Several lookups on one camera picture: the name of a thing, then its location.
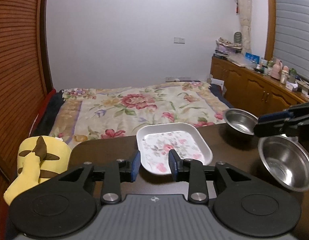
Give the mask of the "deep small steel bowl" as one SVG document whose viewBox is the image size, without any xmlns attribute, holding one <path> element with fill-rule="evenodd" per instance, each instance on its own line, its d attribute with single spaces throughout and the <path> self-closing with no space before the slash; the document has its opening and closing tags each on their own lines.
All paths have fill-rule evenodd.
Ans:
<svg viewBox="0 0 309 240">
<path fill-rule="evenodd" d="M 254 136 L 254 127 L 258 122 L 255 115 L 238 108 L 225 110 L 223 120 L 232 131 L 249 136 Z"/>
</svg>

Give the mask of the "medium steel bowl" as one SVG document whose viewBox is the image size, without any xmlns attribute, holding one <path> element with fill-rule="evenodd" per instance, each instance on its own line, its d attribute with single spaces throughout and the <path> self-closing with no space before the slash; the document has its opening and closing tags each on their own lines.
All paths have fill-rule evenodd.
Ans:
<svg viewBox="0 0 309 240">
<path fill-rule="evenodd" d="M 309 156 L 299 143 L 282 135 L 263 137 L 258 152 L 263 166 L 280 185 L 295 192 L 309 190 Z"/>
</svg>

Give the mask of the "floral square plate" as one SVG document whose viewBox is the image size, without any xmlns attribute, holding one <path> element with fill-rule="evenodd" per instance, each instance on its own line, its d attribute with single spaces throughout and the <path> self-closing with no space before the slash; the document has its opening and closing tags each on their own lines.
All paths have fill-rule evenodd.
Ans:
<svg viewBox="0 0 309 240">
<path fill-rule="evenodd" d="M 197 128 L 183 122 L 148 125 L 136 135 L 140 160 L 148 172 L 166 176 L 169 168 L 169 151 L 175 150 L 181 159 L 195 159 L 209 165 L 212 150 Z"/>
</svg>

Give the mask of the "white tissue box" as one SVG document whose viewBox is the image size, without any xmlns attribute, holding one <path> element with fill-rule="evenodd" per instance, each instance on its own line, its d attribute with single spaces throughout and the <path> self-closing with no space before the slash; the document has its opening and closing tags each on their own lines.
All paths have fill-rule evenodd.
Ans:
<svg viewBox="0 0 309 240">
<path fill-rule="evenodd" d="M 296 82 L 292 83 L 292 82 L 287 81 L 285 88 L 289 91 L 295 92 L 298 90 L 298 83 Z"/>
</svg>

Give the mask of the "wooden sideboard cabinet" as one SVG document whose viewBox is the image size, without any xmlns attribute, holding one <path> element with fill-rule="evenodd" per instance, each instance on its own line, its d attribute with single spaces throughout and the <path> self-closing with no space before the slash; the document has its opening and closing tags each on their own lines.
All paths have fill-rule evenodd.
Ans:
<svg viewBox="0 0 309 240">
<path fill-rule="evenodd" d="M 210 74 L 224 81 L 223 97 L 235 108 L 259 117 L 309 102 L 301 92 L 291 92 L 278 80 L 212 57 Z"/>
</svg>

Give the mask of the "pink thermos jug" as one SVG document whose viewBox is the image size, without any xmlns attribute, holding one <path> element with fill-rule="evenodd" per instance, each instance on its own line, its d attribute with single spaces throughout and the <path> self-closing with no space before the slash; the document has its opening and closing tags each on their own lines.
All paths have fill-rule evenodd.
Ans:
<svg viewBox="0 0 309 240">
<path fill-rule="evenodd" d="M 276 62 L 273 65 L 272 70 L 271 70 L 271 77 L 276 80 L 280 80 L 282 70 L 283 70 L 282 61 L 280 59 L 276 59 Z"/>
</svg>

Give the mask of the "blue box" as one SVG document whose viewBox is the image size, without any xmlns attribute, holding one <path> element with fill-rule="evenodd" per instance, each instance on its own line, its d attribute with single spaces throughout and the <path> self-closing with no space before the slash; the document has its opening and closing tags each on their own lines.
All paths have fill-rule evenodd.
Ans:
<svg viewBox="0 0 309 240">
<path fill-rule="evenodd" d="M 245 57 L 256 64 L 259 64 L 260 56 L 246 52 Z"/>
</svg>

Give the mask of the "floral bed blanket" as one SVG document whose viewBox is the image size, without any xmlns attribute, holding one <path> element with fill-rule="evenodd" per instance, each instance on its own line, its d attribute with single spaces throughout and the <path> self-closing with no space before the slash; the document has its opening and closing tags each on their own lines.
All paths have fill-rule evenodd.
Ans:
<svg viewBox="0 0 309 240">
<path fill-rule="evenodd" d="M 66 89 L 49 135 L 74 148 L 88 140 L 136 135 L 147 125 L 222 124 L 222 114 L 229 108 L 209 88 L 207 82 L 190 81 L 141 88 Z"/>
</svg>

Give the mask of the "white paper bag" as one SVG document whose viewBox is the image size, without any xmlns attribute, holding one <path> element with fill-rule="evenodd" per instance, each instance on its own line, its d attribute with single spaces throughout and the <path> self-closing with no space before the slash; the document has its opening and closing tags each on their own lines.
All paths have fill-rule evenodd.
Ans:
<svg viewBox="0 0 309 240">
<path fill-rule="evenodd" d="M 213 91 L 220 94 L 223 93 L 224 81 L 220 79 L 211 78 L 210 85 L 212 86 Z"/>
</svg>

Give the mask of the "yellow plush toy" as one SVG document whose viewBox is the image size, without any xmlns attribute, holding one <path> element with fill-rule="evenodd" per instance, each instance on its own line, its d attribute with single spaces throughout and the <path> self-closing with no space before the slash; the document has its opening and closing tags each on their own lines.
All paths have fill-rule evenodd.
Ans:
<svg viewBox="0 0 309 240">
<path fill-rule="evenodd" d="M 10 205 L 21 193 L 43 183 L 68 168 L 71 148 L 60 138 L 36 136 L 25 139 L 17 155 L 17 177 L 3 198 Z"/>
</svg>

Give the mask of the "window roller blind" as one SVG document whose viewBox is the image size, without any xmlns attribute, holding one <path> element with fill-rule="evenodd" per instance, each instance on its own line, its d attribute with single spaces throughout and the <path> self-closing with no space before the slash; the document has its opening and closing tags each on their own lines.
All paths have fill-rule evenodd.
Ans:
<svg viewBox="0 0 309 240">
<path fill-rule="evenodd" d="M 309 80 L 309 0 L 276 0 L 273 56 Z"/>
</svg>

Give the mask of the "folded fabric pile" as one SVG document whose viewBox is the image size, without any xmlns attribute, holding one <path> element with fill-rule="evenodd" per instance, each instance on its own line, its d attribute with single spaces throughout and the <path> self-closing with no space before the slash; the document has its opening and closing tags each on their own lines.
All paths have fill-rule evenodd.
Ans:
<svg viewBox="0 0 309 240">
<path fill-rule="evenodd" d="M 232 43 L 229 40 L 224 38 L 219 38 L 216 40 L 216 48 L 214 56 L 220 59 L 227 59 L 231 54 L 240 54 L 242 53 L 242 44 L 241 43 Z"/>
</svg>

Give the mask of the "wooden louvered wardrobe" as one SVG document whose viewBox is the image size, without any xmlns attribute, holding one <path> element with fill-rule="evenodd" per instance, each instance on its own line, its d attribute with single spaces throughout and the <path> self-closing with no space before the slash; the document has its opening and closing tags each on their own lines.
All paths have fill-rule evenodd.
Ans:
<svg viewBox="0 0 309 240">
<path fill-rule="evenodd" d="M 0 0 L 0 194 L 12 181 L 16 152 L 52 90 L 46 0 Z"/>
</svg>

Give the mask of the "beige curtain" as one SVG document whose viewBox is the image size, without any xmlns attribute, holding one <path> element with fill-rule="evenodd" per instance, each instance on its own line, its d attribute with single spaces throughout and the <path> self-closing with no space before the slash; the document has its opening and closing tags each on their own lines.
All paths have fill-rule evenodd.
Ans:
<svg viewBox="0 0 309 240">
<path fill-rule="evenodd" d="M 251 52 L 252 0 L 238 0 L 239 20 L 242 33 L 242 51 Z"/>
</svg>

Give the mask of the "wall socket strip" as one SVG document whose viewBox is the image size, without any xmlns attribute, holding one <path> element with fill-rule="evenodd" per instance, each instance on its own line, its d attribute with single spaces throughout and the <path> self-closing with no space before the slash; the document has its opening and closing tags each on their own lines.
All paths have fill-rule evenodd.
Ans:
<svg viewBox="0 0 309 240">
<path fill-rule="evenodd" d="M 190 82 L 190 77 L 166 77 L 165 82 Z"/>
</svg>

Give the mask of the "white wall switch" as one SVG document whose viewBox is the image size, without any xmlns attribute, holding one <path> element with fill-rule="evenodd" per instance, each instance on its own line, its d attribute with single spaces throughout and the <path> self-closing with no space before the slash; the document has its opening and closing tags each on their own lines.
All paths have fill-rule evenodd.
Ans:
<svg viewBox="0 0 309 240">
<path fill-rule="evenodd" d="M 175 44 L 185 44 L 186 39 L 185 38 L 181 38 L 181 37 L 175 37 L 174 38 L 174 43 Z"/>
</svg>

